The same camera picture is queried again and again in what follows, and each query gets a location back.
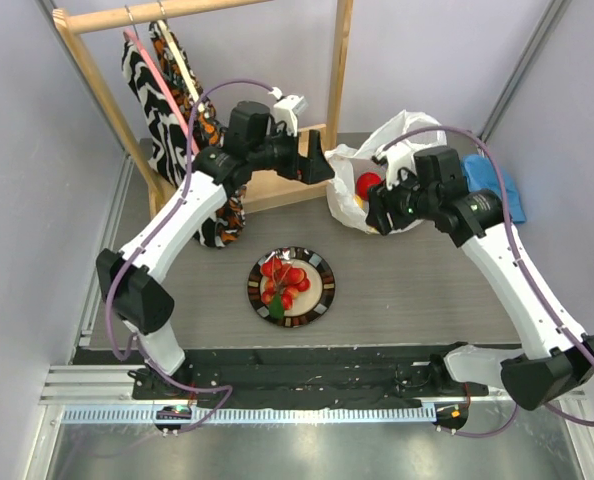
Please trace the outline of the white plastic bag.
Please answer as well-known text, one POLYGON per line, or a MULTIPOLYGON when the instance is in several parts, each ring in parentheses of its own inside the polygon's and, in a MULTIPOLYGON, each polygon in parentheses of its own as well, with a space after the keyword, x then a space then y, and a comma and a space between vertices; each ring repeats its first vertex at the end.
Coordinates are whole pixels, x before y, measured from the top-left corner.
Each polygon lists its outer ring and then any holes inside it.
MULTIPOLYGON (((326 199, 332 217, 345 227, 378 235, 374 228, 365 223, 368 209, 364 211, 355 203, 356 179, 363 173, 374 172, 385 180, 386 168, 372 161, 372 155, 377 149, 410 131, 438 125, 438 120, 424 112, 402 110, 373 131, 360 147, 351 148, 340 144, 325 152, 325 157, 335 172, 334 178, 326 185, 326 199)), ((447 140, 443 131, 431 131, 416 134, 399 143, 404 143, 417 152, 428 147, 447 145, 447 140)))

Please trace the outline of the fake red cherry bunch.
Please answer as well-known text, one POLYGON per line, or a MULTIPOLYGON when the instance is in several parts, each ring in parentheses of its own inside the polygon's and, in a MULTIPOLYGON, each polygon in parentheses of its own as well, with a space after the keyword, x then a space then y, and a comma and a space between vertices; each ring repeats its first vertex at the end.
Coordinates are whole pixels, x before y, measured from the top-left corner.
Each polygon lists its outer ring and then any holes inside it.
POLYGON ((277 257, 264 262, 260 273, 261 302, 268 307, 269 315, 274 320, 284 320, 298 297, 311 287, 303 268, 284 263, 277 257))

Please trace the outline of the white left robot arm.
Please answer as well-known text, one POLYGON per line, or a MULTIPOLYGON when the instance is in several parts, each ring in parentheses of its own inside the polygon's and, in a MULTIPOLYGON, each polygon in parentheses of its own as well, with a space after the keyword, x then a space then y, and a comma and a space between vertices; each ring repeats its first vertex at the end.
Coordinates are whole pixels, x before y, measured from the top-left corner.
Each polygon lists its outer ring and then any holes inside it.
POLYGON ((107 315, 117 315, 135 334, 144 357, 158 372, 156 388, 182 397, 190 385, 186 360, 170 317, 174 300, 162 286, 168 270, 202 224, 256 171, 273 171, 306 185, 330 180, 321 135, 308 133, 308 152, 299 152, 302 96, 289 95, 272 107, 243 101, 231 112, 221 146, 206 147, 187 166, 187 176, 162 210, 119 251, 102 250, 96 270, 107 315))

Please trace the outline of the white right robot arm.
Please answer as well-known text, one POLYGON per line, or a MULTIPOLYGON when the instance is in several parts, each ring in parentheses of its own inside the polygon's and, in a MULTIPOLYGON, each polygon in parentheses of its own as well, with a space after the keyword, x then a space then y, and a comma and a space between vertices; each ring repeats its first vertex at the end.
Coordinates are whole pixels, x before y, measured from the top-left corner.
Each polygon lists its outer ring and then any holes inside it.
POLYGON ((415 151, 381 147, 374 162, 386 179, 368 191, 366 222, 382 235, 427 220, 447 234, 481 271, 510 317, 518 349, 458 345, 428 371, 434 391, 449 395, 474 382, 505 390, 535 410, 594 374, 594 335, 557 301, 503 217, 500 197, 471 192, 458 153, 445 145, 415 151))

